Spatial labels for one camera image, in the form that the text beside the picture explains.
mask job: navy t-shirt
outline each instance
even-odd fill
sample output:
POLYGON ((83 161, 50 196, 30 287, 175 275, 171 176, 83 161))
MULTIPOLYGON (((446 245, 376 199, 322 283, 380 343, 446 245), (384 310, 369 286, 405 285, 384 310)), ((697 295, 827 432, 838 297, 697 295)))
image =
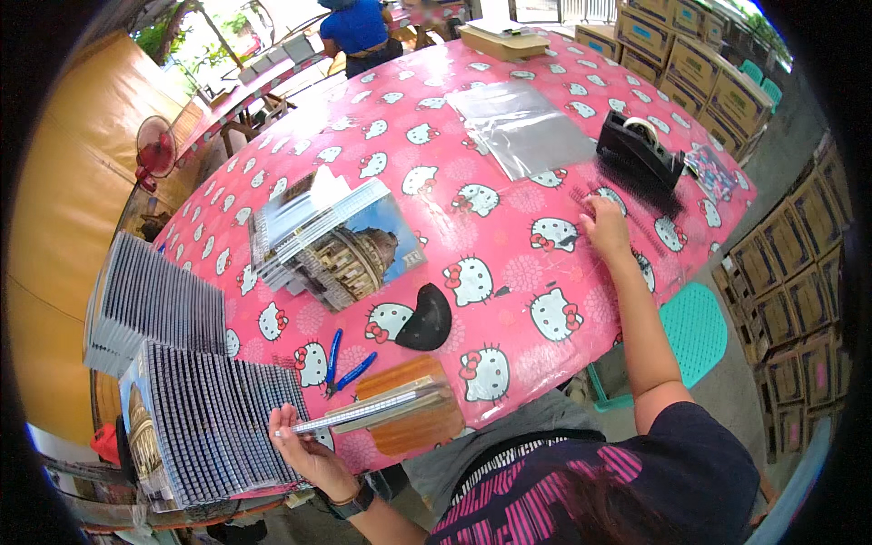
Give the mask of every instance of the navy t-shirt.
POLYGON ((334 11, 321 23, 321 38, 333 40, 345 53, 357 53, 387 39, 378 0, 358 0, 347 10, 334 11))
MULTIPOLYGON (((539 433, 497 455, 480 456, 461 477, 452 506, 427 542, 580 542, 575 527, 555 524, 554 509, 564 509, 565 502, 555 466, 588 476, 611 473, 687 542, 747 538, 760 475, 745 447, 699 405, 672 404, 647 435, 619 443, 573 435, 539 433)), ((624 516, 632 523, 633 513, 624 516)))

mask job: stack of cardboard boxes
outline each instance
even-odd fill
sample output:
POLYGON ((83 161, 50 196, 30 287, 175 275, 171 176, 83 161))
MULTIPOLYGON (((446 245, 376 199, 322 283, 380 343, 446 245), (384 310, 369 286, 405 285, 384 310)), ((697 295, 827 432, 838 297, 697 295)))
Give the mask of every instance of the stack of cardboard boxes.
POLYGON ((617 23, 576 26, 576 41, 663 91, 736 160, 766 129, 772 100, 718 54, 725 19, 698 0, 624 0, 617 23))
POLYGON ((770 461, 801 452, 814 422, 843 407, 851 363, 836 327, 838 278, 852 220, 844 168, 826 138, 796 190, 712 272, 755 372, 770 461))

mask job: fan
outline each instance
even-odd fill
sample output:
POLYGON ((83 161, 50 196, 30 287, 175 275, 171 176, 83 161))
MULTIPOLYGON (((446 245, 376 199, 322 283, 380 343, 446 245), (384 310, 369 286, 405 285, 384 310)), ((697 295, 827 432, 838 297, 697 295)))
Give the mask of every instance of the fan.
POLYGON ((149 193, 157 189, 155 178, 166 178, 175 166, 175 137, 169 122, 160 115, 146 118, 136 134, 136 181, 149 193))

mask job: tape roll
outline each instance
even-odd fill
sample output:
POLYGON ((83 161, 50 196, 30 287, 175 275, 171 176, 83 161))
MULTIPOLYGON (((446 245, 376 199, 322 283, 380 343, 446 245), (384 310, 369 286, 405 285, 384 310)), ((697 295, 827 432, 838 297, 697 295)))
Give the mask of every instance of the tape roll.
POLYGON ((657 144, 660 143, 660 140, 657 138, 657 128, 654 127, 649 120, 642 118, 628 118, 623 123, 623 128, 625 129, 631 129, 635 126, 643 127, 647 140, 651 142, 654 147, 657 147, 657 144))

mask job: hello kitty print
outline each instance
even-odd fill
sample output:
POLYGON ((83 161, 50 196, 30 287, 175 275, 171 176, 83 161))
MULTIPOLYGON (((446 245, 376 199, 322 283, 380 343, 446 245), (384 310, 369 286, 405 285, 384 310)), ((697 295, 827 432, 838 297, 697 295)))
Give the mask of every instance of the hello kitty print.
MULTIPOLYGON (((753 181, 679 105, 596 51, 546 34, 552 54, 540 58, 504 63, 455 40, 337 85, 324 92, 323 106, 289 112, 237 150, 156 239, 167 258, 224 291, 229 353, 296 370, 311 418, 356 394, 354 382, 330 400, 323 397, 337 329, 344 330, 338 378, 373 351, 378 358, 362 378, 417 355, 395 341, 426 283, 449 302, 452 329, 434 355, 472 428, 609 350, 620 331, 617 309, 603 264, 580 229, 580 208, 569 198, 576 190, 621 208, 639 274, 657 303, 677 292, 710 252, 719 254, 719 242, 754 200, 753 181), (603 116, 616 109, 649 119, 670 151, 696 150, 691 159, 705 159, 701 181, 686 174, 676 185, 684 211, 661 217, 589 163, 510 181, 481 135, 466 132, 446 95, 513 78, 541 92, 595 142, 603 116), (427 260, 336 315, 306 291, 273 292, 249 263, 254 212, 318 165, 351 187, 373 176, 382 180, 427 260)), ((317 439, 354 453, 348 458, 354 471, 396 461, 356 433, 327 431, 317 439)))

